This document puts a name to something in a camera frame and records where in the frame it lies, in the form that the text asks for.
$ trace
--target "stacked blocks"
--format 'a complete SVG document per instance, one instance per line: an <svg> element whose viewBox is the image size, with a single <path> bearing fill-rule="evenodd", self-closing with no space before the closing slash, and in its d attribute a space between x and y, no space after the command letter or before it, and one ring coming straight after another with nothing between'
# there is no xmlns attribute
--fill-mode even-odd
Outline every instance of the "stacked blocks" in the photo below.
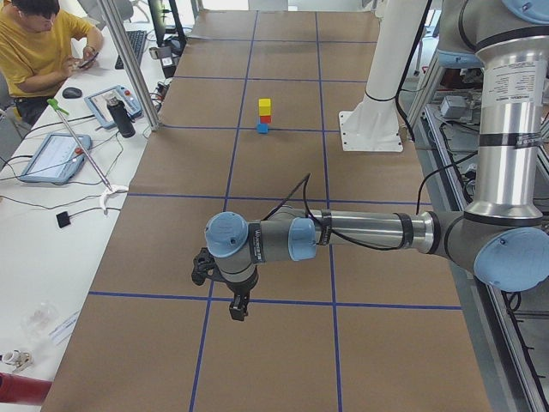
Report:
<svg viewBox="0 0 549 412"><path fill-rule="evenodd" d="M259 121L257 122L257 133L266 134L268 124L271 123L271 99L259 99Z"/></svg>

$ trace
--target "black hair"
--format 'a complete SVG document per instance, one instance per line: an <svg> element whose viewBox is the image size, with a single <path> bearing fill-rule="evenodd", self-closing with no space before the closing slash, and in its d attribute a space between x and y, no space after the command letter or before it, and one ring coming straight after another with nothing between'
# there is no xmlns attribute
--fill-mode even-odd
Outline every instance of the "black hair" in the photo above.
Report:
<svg viewBox="0 0 549 412"><path fill-rule="evenodd" d="M59 13L59 0L11 0L26 15L41 15L49 19Z"/></svg>

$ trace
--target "black bottle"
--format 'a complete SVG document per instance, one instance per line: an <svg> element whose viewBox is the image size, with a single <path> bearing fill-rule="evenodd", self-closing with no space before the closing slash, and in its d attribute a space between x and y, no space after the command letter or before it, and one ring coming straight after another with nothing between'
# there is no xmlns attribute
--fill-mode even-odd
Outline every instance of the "black bottle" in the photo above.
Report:
<svg viewBox="0 0 549 412"><path fill-rule="evenodd" d="M114 93L108 94L106 97L106 108L109 109L109 113L117 124L118 130L123 137L132 137L135 135L136 130L131 122L131 117L126 110L124 102L117 99Z"/></svg>

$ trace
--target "person's arm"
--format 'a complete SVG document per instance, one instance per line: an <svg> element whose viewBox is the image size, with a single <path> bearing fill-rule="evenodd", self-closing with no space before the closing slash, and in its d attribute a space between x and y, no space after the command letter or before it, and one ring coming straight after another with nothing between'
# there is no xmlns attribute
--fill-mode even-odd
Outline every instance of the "person's arm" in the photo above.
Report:
<svg viewBox="0 0 549 412"><path fill-rule="evenodd" d="M82 50L84 60L91 58L96 52L101 50L101 47L103 47L103 34L101 34L101 31L98 28L92 27L90 31L87 32L86 38L86 45Z"/></svg>
<svg viewBox="0 0 549 412"><path fill-rule="evenodd" d="M67 56L60 70L53 71L47 75L36 75L28 77L23 83L17 84L17 87L25 93L40 92L47 90L61 82L67 80L75 71L75 61L77 59Z"/></svg>

